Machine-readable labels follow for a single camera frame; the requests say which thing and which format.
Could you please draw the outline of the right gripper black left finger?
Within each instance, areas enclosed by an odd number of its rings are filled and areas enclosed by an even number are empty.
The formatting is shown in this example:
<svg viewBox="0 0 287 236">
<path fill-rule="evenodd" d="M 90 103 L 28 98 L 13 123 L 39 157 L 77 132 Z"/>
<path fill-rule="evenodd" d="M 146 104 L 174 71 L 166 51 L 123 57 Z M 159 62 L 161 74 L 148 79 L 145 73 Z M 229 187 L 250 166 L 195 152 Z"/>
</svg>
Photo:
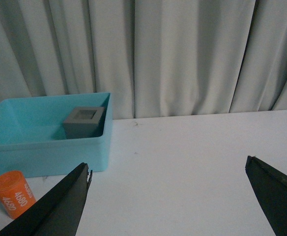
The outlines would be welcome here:
<svg viewBox="0 0 287 236">
<path fill-rule="evenodd" d="M 79 164 L 0 236 L 74 236 L 85 207 L 92 171 Z"/>
</svg>

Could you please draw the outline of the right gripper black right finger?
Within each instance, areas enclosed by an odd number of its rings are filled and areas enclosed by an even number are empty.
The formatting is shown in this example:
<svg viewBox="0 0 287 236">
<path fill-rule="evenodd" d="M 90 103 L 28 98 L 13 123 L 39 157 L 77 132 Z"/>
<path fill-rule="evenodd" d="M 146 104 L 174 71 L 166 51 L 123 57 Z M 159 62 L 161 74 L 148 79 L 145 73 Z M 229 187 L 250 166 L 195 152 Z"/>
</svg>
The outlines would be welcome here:
<svg viewBox="0 0 287 236">
<path fill-rule="evenodd" d="M 245 172 L 272 230 L 287 236 L 287 175 L 255 156 L 248 156 Z"/>
</svg>

